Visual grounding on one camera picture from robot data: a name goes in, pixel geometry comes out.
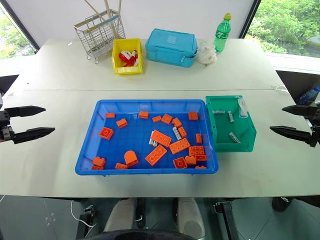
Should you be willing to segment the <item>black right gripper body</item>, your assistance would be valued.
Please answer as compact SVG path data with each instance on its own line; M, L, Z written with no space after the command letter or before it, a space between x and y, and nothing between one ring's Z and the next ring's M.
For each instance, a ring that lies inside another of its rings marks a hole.
M320 107L312 106L310 114L310 122L312 123L312 135L310 146L315 147L320 142Z

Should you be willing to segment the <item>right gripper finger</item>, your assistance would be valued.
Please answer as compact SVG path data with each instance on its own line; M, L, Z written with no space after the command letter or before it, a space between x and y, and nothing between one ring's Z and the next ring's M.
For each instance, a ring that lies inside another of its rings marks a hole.
M317 108L315 106L308 105L291 105L283 107L281 110L293 115L303 116L306 118L314 118L317 115Z
M289 139L305 142L310 147L313 146L311 142L312 135L307 131L297 130L294 127L288 126L270 126L269 128L278 135L281 135Z

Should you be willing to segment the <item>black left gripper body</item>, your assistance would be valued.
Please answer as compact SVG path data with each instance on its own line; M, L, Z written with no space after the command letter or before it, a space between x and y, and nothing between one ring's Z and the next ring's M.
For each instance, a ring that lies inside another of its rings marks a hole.
M10 126L10 117L14 117L15 108L5 108L0 111L0 141L13 141L15 133Z

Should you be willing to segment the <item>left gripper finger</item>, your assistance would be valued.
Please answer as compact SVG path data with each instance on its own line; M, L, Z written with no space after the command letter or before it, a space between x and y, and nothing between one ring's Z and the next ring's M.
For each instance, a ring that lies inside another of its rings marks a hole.
M33 106L33 105L11 107L9 108L9 117L13 118L13 117L34 116L44 111L46 111L45 108L39 107L39 106Z
M24 132L14 133L12 141L15 144L33 141L45 137L55 130L54 127L37 127L28 129Z

